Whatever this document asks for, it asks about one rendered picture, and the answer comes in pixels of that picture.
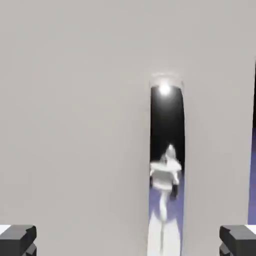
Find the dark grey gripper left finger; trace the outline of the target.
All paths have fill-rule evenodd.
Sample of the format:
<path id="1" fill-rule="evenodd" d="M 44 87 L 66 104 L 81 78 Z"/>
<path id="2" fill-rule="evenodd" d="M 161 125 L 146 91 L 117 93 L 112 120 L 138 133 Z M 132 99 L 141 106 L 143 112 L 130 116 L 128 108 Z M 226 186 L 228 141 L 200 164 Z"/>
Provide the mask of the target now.
<path id="1" fill-rule="evenodd" d="M 0 224 L 0 256 L 37 256 L 37 228 L 27 224 Z"/>

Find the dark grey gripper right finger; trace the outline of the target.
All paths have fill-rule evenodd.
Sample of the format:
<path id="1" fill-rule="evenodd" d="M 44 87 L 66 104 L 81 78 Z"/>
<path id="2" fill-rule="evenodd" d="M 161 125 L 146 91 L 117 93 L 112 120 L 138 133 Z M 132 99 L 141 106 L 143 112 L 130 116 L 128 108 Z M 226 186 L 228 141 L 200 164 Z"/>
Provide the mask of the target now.
<path id="1" fill-rule="evenodd" d="M 256 256 L 256 225 L 221 225 L 219 256 Z"/>

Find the grey cabinet door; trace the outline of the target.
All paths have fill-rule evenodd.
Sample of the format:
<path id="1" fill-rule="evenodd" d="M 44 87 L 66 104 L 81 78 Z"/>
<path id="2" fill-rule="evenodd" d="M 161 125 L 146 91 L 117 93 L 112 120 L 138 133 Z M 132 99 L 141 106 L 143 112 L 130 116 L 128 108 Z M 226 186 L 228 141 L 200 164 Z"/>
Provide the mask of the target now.
<path id="1" fill-rule="evenodd" d="M 0 0 L 0 224 L 38 256 L 147 256 L 150 85 L 183 81 L 184 256 L 248 221 L 256 0 Z"/>

